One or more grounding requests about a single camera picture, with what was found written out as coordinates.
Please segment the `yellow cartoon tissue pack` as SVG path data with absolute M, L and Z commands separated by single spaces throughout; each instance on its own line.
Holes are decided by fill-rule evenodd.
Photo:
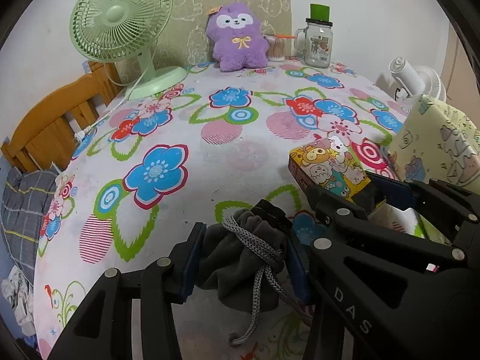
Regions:
M 362 207 L 369 215 L 386 204 L 374 178 L 336 136 L 290 150 L 288 170 L 303 192 L 319 186 Z

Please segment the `white crumpled cloth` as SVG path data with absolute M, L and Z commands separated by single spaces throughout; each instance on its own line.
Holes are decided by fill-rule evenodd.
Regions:
M 25 336 L 35 336 L 33 289 L 21 269 L 14 266 L 1 281 L 1 294 L 10 305 L 16 322 Z

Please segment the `beige white sock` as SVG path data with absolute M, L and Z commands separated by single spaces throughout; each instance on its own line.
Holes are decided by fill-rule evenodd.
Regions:
M 404 211 L 391 207 L 389 213 L 389 225 L 393 230 L 406 233 L 418 238 L 424 238 L 421 221 L 413 208 Z

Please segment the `glass mason jar mug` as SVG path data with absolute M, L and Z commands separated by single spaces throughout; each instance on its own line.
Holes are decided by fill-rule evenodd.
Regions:
M 294 47 L 304 56 L 304 62 L 316 68 L 328 68 L 333 44 L 333 23 L 306 19 L 306 27 L 295 32 Z

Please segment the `green cup on jar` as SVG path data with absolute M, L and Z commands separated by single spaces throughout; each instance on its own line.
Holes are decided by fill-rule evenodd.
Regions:
M 330 7 L 322 4 L 310 4 L 310 18 L 312 20 L 319 20 L 328 22 L 330 16 Z

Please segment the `grey plaid pillow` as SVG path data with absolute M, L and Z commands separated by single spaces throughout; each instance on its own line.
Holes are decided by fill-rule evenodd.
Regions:
M 1 197 L 1 237 L 16 266 L 34 281 L 41 225 L 56 190 L 53 170 L 23 173 L 13 167 Z

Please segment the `toothpick jar orange lid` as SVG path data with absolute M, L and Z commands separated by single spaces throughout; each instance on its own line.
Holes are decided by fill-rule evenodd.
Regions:
M 268 51 L 266 53 L 268 61 L 281 62 L 287 56 L 287 40 L 294 40 L 293 35 L 286 34 L 264 34 L 264 39 L 268 43 Z

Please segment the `floral tablecloth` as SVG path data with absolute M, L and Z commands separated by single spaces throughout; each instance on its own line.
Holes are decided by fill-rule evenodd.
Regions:
M 287 164 L 289 152 L 326 147 L 389 176 L 383 149 L 409 108 L 341 63 L 288 61 L 221 72 L 193 66 L 178 86 L 117 98 L 76 147 L 41 225 L 34 317 L 50 353 L 86 293 L 109 267 L 147 267 L 184 241 L 264 199 L 305 241 L 320 233 Z

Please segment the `purple plush toy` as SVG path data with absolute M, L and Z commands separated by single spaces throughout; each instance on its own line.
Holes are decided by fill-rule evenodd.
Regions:
M 261 33 L 260 21 L 245 3 L 212 9 L 206 34 L 213 42 L 212 57 L 222 72 L 267 67 L 269 44 Z

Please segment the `white small fan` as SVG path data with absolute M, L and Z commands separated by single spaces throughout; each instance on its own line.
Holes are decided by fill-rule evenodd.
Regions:
M 430 96 L 446 102 L 447 94 L 440 75 L 423 65 L 412 66 L 405 58 L 394 58 L 389 65 L 392 78 L 411 98 Z

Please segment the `green patterned wall board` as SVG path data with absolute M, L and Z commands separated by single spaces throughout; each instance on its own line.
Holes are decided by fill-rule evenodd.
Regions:
M 209 13 L 232 2 L 251 10 L 263 34 L 291 33 L 291 0 L 173 0 L 170 20 L 157 42 L 154 66 L 187 67 L 211 61 L 212 42 L 206 34 Z

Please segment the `green desk fan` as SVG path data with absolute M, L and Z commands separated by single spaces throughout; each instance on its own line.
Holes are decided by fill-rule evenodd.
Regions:
M 155 68 L 151 54 L 172 10 L 173 0 L 77 0 L 70 18 L 72 44 L 99 63 L 137 58 L 141 75 L 127 87 L 125 98 L 152 96 L 187 77 L 183 67 Z

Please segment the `wooden chair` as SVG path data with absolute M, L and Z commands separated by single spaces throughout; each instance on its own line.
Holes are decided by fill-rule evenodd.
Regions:
M 24 116 L 10 141 L 1 145 L 11 166 L 27 173 L 53 164 L 60 170 L 68 167 L 77 142 L 66 114 L 86 128 L 98 119 L 94 97 L 100 96 L 107 106 L 120 92 L 120 86 L 112 83 L 120 79 L 113 63 L 88 64 L 89 73 L 44 97 Z

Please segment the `grey drawstring pouch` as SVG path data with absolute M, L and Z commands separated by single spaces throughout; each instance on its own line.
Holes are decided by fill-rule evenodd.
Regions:
M 229 336 L 231 346 L 247 342 L 259 325 L 260 314 L 275 310 L 279 301 L 304 320 L 312 320 L 278 283 L 286 244 L 284 233 L 247 209 L 207 228 L 195 285 L 216 290 L 224 306 L 250 314 L 247 330 Z

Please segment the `yellow-green cartoon storage box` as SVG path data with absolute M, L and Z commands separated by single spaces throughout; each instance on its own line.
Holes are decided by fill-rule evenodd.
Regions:
M 445 102 L 420 96 L 387 152 L 400 180 L 438 179 L 479 193 L 479 129 Z

